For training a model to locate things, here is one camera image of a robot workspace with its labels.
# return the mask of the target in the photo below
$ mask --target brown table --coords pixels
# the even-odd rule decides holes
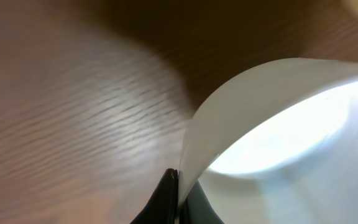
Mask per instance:
[[[129,223],[213,90],[299,56],[358,61],[358,19],[335,0],[0,0],[0,224]]]

